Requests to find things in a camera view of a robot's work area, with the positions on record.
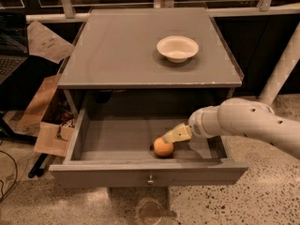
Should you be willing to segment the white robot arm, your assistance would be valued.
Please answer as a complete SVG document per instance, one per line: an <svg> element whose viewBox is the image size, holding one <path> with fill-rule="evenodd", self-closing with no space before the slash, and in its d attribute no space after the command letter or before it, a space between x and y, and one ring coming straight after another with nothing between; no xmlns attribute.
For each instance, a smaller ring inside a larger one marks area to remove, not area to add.
<svg viewBox="0 0 300 225"><path fill-rule="evenodd" d="M270 105L300 59L300 24L297 25L257 101L230 98L218 106L199 109L162 136L165 143L187 141L194 136L240 136L269 143L300 158L300 123L274 114Z"/></svg>

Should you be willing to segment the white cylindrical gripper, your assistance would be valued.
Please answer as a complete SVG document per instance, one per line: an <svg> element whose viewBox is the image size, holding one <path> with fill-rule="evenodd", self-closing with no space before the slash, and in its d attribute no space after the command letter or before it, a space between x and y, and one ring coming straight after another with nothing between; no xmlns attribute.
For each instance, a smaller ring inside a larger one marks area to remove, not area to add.
<svg viewBox="0 0 300 225"><path fill-rule="evenodd" d="M188 119L188 125L180 124L162 136L165 143L187 141L192 134L196 137L213 138L223 134L218 121L218 106L201 108Z"/></svg>

